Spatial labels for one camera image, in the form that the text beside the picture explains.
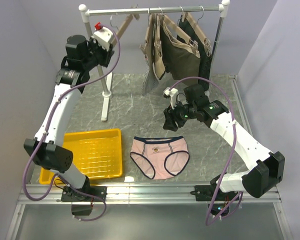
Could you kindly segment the beige clip hanger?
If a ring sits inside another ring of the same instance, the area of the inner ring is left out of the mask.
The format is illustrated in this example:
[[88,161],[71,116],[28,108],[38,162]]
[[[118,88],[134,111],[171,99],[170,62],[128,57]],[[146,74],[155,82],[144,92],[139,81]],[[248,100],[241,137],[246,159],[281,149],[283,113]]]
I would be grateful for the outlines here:
[[129,14],[125,19],[124,21],[122,22],[122,24],[120,25],[120,27],[118,26],[113,26],[112,24],[112,16],[110,17],[110,26],[112,28],[116,28],[116,35],[118,37],[118,39],[120,39],[123,34],[125,33],[125,31],[127,30],[127,28],[129,27],[129,25],[131,24],[132,20],[135,19],[135,20],[139,20],[140,19],[140,15],[138,13],[132,13],[132,14]]

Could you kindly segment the pink underwear navy trim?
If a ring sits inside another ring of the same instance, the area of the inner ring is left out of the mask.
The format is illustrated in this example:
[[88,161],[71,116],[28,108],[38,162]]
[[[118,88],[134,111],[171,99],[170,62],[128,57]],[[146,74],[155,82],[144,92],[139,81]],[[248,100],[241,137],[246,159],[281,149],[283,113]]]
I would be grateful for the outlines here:
[[178,176],[190,161],[183,136],[165,138],[134,137],[129,154],[142,174],[150,180]]

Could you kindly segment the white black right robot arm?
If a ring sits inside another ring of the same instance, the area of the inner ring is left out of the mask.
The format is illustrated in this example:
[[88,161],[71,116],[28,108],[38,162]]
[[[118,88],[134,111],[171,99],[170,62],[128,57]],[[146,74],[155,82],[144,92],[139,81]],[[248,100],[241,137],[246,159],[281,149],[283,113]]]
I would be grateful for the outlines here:
[[207,196],[221,201],[234,192],[247,192],[254,198],[260,198],[282,181],[283,154],[272,152],[254,139],[232,118],[230,110],[222,102],[210,101],[199,84],[184,89],[186,104],[177,100],[178,94],[177,89],[170,87],[163,92],[163,96],[170,99],[169,107],[163,111],[163,128],[175,132],[188,120],[198,120],[234,147],[247,167],[247,171],[225,173],[213,178]]

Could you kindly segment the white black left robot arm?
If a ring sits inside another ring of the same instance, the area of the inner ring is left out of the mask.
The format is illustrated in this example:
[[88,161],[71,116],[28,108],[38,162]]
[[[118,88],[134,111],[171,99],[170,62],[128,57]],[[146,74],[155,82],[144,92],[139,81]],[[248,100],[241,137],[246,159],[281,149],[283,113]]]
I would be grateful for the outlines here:
[[63,193],[75,196],[78,201],[104,202],[106,191],[90,185],[88,176],[84,175],[73,163],[73,152],[63,148],[64,134],[72,110],[90,84],[90,71],[94,67],[107,67],[114,53],[113,37],[83,35],[70,36],[65,45],[66,56],[62,59],[60,70],[56,75],[53,98],[45,119],[32,139],[26,139],[23,147],[29,155],[29,161],[22,176],[22,189],[32,201],[43,200],[33,197],[26,187],[27,173],[31,163],[50,170],[53,177],[60,177],[65,183]]

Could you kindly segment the grey striped hanging underwear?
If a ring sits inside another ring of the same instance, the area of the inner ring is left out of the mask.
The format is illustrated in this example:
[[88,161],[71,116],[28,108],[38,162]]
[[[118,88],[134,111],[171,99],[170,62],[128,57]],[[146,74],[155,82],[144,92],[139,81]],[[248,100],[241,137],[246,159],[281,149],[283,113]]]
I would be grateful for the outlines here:
[[147,46],[147,60],[146,62],[146,73],[145,79],[143,80],[141,87],[141,95],[145,96],[149,94],[151,91],[157,88],[159,85],[159,81],[154,73],[154,54],[153,54],[153,38],[154,38],[154,25],[155,25],[155,15],[152,14],[151,19],[151,27],[150,27],[150,39]]

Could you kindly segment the beige hanging underwear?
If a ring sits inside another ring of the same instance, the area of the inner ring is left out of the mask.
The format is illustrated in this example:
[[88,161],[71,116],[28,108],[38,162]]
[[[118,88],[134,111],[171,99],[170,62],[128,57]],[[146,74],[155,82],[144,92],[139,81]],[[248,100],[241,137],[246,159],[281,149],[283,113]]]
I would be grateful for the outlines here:
[[153,49],[154,51],[154,72],[156,77],[161,80],[166,72],[166,68],[163,62],[163,51],[162,51],[162,57],[159,57],[155,52],[155,47]]

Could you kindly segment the olive green hanging underwear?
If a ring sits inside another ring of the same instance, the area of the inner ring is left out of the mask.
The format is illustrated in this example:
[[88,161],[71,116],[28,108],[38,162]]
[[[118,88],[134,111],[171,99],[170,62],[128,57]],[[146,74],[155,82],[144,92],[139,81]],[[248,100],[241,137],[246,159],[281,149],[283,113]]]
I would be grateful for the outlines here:
[[189,77],[183,82],[187,86],[197,84],[201,62],[199,50],[192,52],[188,45],[182,44],[184,41],[173,30],[168,30],[162,17],[160,18],[160,39],[165,71],[177,81]]

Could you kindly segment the black dotted hanging underwear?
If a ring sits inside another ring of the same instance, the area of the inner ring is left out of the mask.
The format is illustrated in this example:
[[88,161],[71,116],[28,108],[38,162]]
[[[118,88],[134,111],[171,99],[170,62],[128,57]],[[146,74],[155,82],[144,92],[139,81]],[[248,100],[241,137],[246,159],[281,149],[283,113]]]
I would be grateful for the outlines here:
[[[181,20],[182,20],[182,15],[181,15],[180,20],[178,22],[178,26],[184,31],[184,29],[181,26],[181,22],[182,22]],[[201,77],[201,78],[205,78],[205,79],[209,80],[210,79],[210,72],[211,72],[211,64],[212,64],[213,55],[212,56],[207,56],[206,55],[204,47],[198,41],[198,38],[197,38],[196,35],[195,36],[189,35],[189,36],[192,38],[193,41],[197,42],[198,51],[200,53],[200,65],[199,65],[198,76]]]

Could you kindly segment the white metal clothes rack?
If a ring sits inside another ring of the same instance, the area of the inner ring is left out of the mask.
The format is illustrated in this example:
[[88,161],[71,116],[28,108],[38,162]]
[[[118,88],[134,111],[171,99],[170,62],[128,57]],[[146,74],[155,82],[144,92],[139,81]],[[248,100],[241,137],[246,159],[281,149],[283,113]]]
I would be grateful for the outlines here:
[[[89,10],[85,4],[80,4],[78,6],[78,10],[80,11],[82,21],[85,25],[86,31],[88,36],[93,34],[92,27],[90,24],[90,17],[91,16],[118,16],[118,15],[137,15],[137,14],[167,14],[167,13],[190,13],[190,12],[219,12],[219,22],[217,26],[217,31],[215,34],[213,48],[211,49],[211,56],[214,57],[219,39],[221,34],[221,29],[223,25],[223,21],[227,16],[228,9],[230,6],[229,0],[223,0],[218,6],[174,6],[174,7],[148,7],[148,8],[122,8],[122,9],[102,9],[102,10]],[[108,120],[108,113],[109,113],[109,105],[110,99],[112,97],[112,81],[113,81],[113,73],[110,72],[108,74],[103,72],[101,66],[97,67],[99,76],[101,77],[100,81],[103,87],[103,106],[102,106],[102,114],[101,120],[103,122]]]

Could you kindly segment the yellow plastic tray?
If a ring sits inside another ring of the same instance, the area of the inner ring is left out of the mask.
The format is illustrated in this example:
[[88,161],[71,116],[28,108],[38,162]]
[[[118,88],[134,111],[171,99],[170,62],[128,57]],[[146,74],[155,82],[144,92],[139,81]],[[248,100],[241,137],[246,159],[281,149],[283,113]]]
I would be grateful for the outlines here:
[[91,181],[123,175],[122,133],[118,128],[65,133],[62,147],[72,151],[74,165]]

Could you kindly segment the aluminium mounting rail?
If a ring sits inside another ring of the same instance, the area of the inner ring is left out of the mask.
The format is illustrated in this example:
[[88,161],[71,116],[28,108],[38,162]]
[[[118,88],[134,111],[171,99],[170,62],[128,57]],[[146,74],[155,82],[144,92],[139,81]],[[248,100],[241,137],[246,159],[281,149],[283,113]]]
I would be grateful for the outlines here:
[[20,193],[9,240],[291,240],[276,188],[261,198],[244,194],[241,207],[205,225],[207,203],[191,195],[193,182],[108,183],[107,211],[96,221],[71,217],[53,188],[42,201]]

